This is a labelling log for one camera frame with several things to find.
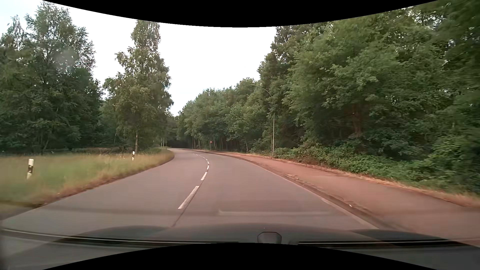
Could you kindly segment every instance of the forest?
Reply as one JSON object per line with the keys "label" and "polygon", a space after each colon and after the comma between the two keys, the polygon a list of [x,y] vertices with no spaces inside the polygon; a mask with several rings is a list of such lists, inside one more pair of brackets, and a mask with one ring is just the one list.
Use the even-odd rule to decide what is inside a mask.
{"label": "forest", "polygon": [[165,138],[171,147],[273,150],[277,158],[480,194],[478,14],[480,1],[437,0],[278,26],[259,80],[205,89],[173,116],[158,23],[137,21],[134,46],[116,54],[124,71],[100,82],[87,29],[43,2],[25,29],[13,17],[1,36],[0,150],[142,150]]}
{"label": "forest", "polygon": [[206,89],[178,139],[271,155],[274,133],[277,158],[480,193],[478,14],[480,1],[438,0],[277,27],[260,80]]}

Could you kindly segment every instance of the green grass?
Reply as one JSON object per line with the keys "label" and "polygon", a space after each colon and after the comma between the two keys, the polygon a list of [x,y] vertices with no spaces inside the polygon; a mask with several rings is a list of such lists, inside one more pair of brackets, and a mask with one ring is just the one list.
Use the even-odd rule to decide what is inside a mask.
{"label": "green grass", "polygon": [[[173,158],[173,152],[160,149],[131,154],[58,154],[0,157],[0,201],[41,204],[55,197],[78,193]],[[27,180],[28,159],[34,159],[33,175]]]}

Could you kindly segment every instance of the asphalt road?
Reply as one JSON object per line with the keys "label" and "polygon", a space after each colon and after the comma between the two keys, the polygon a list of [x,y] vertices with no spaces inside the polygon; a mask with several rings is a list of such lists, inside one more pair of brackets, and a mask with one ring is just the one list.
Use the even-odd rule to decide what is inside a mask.
{"label": "asphalt road", "polygon": [[[318,195],[247,161],[172,151],[175,158],[166,164],[13,216],[2,226],[62,235],[120,226],[225,222],[372,228]],[[5,248],[15,253],[25,247]]]}

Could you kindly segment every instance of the street lamp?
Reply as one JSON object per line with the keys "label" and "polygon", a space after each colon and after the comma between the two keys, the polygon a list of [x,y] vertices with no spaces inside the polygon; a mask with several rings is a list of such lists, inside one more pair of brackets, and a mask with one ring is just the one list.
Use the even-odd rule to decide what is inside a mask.
{"label": "street lamp", "polygon": [[[270,94],[270,92],[267,91],[267,89],[263,88],[263,87],[260,87],[260,86],[256,86],[256,85],[249,85],[249,86],[255,86],[255,87],[258,87],[258,88],[261,88],[263,90],[265,90],[265,92],[267,92],[270,97],[272,98],[272,94]],[[273,112],[273,132],[272,132],[272,157],[274,157],[274,149],[275,149],[275,112]]]}

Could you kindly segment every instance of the overcast sky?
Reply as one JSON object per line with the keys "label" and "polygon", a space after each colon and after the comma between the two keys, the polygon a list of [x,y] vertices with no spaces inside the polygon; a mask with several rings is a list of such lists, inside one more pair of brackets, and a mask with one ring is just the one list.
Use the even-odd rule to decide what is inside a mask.
{"label": "overcast sky", "polygon": [[[7,30],[10,17],[35,14],[39,0],[3,1],[0,9],[0,31]],[[84,26],[95,46],[96,68],[94,77],[100,82],[122,71],[115,61],[115,53],[126,52],[132,46],[130,33],[135,19],[117,17],[77,8],[70,8],[76,26]],[[174,105],[173,115],[185,103],[206,88],[234,86],[241,79],[259,79],[257,68],[270,51],[275,36],[274,27],[203,27],[160,23],[160,57],[170,67]]]}

